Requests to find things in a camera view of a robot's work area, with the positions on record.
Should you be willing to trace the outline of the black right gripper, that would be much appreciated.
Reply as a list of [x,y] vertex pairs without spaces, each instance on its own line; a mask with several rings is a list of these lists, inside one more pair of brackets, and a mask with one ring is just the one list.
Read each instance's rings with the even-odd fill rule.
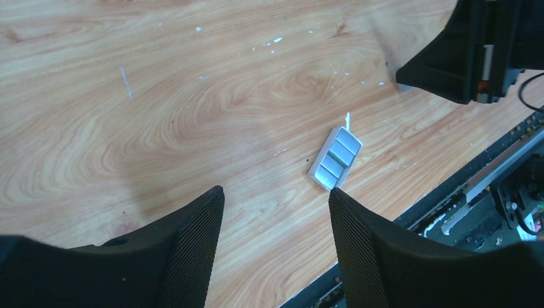
[[488,104],[527,69],[543,69],[543,1],[458,1],[444,30],[395,78],[458,104]]

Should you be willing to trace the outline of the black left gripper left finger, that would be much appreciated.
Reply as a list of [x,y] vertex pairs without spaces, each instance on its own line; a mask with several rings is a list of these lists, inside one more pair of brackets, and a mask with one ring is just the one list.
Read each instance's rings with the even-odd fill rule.
[[1,237],[2,307],[204,307],[225,195],[188,205],[100,246]]

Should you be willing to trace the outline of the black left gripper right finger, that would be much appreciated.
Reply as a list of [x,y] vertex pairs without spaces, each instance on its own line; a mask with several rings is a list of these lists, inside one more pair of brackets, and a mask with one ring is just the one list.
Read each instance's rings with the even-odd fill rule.
[[490,252],[447,246],[365,208],[328,199],[348,307],[542,307],[543,243]]

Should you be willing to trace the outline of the white staple tray with staples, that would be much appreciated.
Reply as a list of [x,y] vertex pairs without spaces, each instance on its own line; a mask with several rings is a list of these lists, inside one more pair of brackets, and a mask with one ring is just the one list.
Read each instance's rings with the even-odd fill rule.
[[346,127],[333,128],[307,175],[327,191],[342,187],[362,147]]

